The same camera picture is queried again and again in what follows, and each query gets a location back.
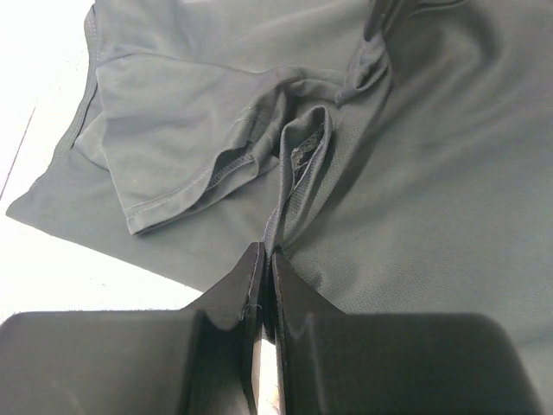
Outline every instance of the wrinkled fabric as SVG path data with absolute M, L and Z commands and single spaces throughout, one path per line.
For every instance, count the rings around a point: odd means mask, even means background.
M 553 2 L 98 0 L 8 215 L 204 290 L 253 240 L 346 312 L 478 312 L 553 413 Z

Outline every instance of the gray shirt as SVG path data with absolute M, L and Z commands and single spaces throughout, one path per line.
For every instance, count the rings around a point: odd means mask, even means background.
M 97 0 L 8 215 L 204 290 L 253 240 L 347 312 L 478 312 L 553 412 L 553 3 Z

